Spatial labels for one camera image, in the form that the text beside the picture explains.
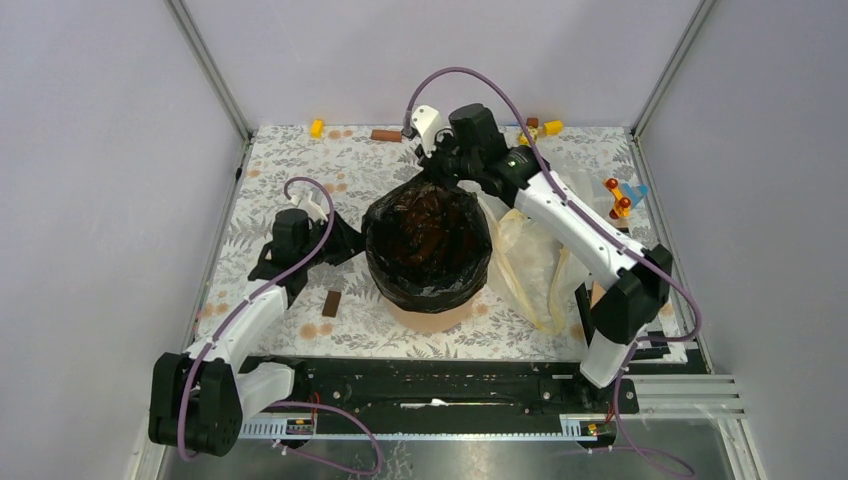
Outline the black plastic trash bag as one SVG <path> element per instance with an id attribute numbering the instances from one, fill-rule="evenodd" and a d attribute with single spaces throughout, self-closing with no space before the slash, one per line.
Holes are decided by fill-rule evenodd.
<path id="1" fill-rule="evenodd" d="M 493 253 L 477 197 L 421 173 L 372 203 L 362 218 L 369 273 L 398 308 L 455 309 L 487 283 Z"/>

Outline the white translucent trash bag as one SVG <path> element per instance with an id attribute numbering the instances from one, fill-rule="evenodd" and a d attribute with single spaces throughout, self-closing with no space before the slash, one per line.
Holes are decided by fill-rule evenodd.
<path id="1" fill-rule="evenodd" d="M 536 329 L 558 335 L 580 321 L 575 290 L 590 271 L 543 225 L 477 193 L 493 252 L 487 286 Z"/>

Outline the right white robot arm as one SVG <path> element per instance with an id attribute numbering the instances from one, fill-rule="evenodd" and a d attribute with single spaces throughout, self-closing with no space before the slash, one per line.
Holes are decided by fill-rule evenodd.
<path id="1" fill-rule="evenodd" d="M 597 412 L 613 398 L 637 334 L 667 303 L 671 253 L 646 248 L 589 207 L 530 144 L 509 147 L 491 110 L 480 103 L 448 117 L 433 107 L 409 108 L 404 130 L 420 140 L 424 171 L 450 185 L 477 183 L 488 195 L 538 222 L 603 288 L 591 309 L 595 331 L 573 386 L 575 402 Z"/>

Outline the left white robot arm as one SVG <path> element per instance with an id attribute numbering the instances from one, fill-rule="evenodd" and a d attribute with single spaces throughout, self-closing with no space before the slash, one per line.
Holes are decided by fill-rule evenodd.
<path id="1" fill-rule="evenodd" d="M 197 454 L 222 457 L 243 425 L 277 402 L 296 411 L 310 385 L 294 368 L 271 360 L 241 370 L 269 326 L 305 288 L 311 268 L 337 266 L 361 253 L 364 239 L 334 206 L 292 197 L 278 211 L 270 239 L 247 275 L 246 295 L 207 337 L 181 353 L 164 353 L 152 373 L 148 438 Z"/>

